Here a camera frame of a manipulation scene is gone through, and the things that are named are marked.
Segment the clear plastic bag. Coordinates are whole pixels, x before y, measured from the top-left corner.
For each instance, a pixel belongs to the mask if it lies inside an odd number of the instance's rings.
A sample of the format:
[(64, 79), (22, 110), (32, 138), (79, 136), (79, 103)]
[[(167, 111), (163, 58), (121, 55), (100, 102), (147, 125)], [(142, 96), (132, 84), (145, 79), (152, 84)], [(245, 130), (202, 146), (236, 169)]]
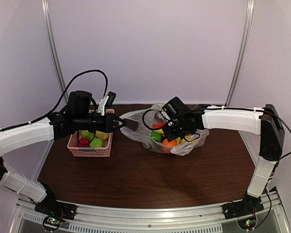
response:
[(131, 111), (122, 114), (120, 117), (125, 121), (133, 121), (137, 123), (137, 129), (132, 130), (130, 127), (125, 126), (120, 129), (121, 133), (127, 138), (138, 141), (143, 144), (144, 148), (155, 153), (171, 153), (179, 156), (185, 156), (189, 154), (194, 148), (201, 147), (206, 141), (206, 137), (210, 134), (209, 130), (198, 130), (195, 135), (191, 135), (191, 139), (194, 139), (193, 143), (181, 143), (175, 147), (168, 147), (162, 144), (162, 142), (154, 141), (151, 137), (151, 130), (148, 129), (142, 122), (142, 116), (146, 112), (146, 109)]

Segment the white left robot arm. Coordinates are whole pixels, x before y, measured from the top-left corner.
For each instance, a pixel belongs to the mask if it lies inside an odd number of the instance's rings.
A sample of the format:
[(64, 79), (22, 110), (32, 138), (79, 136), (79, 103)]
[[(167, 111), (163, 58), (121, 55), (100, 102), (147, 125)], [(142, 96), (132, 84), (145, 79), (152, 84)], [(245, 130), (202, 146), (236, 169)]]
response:
[(51, 111), (40, 119), (0, 129), (0, 185), (41, 203), (50, 216), (58, 214), (60, 205), (50, 197), (51, 191), (6, 166), (3, 156), (31, 144), (61, 139), (83, 130), (113, 133), (126, 124), (115, 114), (106, 112), (115, 97), (114, 92), (109, 92), (98, 107), (90, 111), (91, 93), (75, 91), (70, 93), (68, 104), (60, 112)]

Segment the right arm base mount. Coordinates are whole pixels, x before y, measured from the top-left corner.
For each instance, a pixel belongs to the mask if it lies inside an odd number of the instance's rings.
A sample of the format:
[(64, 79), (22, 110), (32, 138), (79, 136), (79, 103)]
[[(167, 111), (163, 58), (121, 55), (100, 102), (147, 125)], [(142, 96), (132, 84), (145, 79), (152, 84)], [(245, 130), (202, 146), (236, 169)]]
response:
[(253, 230), (258, 223), (257, 212), (263, 211), (264, 206), (260, 202), (230, 201), (222, 205), (225, 219), (236, 219), (238, 226), (245, 231)]

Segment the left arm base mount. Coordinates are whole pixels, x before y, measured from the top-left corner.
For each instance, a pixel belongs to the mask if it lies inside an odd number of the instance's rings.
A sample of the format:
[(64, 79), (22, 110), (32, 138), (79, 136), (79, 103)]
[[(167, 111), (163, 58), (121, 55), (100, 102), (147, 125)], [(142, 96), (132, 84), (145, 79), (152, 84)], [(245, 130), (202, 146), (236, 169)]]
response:
[(54, 205), (47, 207), (44, 204), (32, 202), (34, 210), (46, 215), (42, 220), (42, 226), (47, 232), (54, 232), (68, 224), (68, 220), (74, 220), (77, 206), (65, 202), (55, 201)]

